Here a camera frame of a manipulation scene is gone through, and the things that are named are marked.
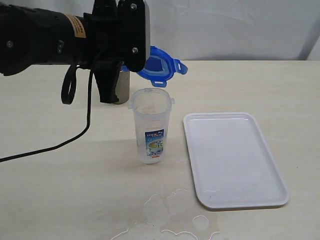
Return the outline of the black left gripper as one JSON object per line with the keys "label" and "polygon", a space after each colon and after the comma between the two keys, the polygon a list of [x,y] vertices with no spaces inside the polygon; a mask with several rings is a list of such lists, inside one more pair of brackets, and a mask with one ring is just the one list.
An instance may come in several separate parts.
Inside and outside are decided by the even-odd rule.
{"label": "black left gripper", "polygon": [[123,64],[141,71],[147,61],[147,2],[96,0],[92,13],[83,15],[87,37],[102,61],[94,69],[101,103],[117,103],[116,86]]}

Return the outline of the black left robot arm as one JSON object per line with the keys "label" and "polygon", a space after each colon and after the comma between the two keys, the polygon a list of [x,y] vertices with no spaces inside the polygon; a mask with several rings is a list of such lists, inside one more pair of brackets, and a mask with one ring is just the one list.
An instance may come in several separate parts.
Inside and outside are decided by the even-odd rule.
{"label": "black left robot arm", "polygon": [[0,5],[0,72],[67,65],[61,101],[73,102],[78,69],[90,70],[102,103],[118,102],[121,67],[141,71],[150,56],[150,13],[144,0],[96,0],[83,16]]}

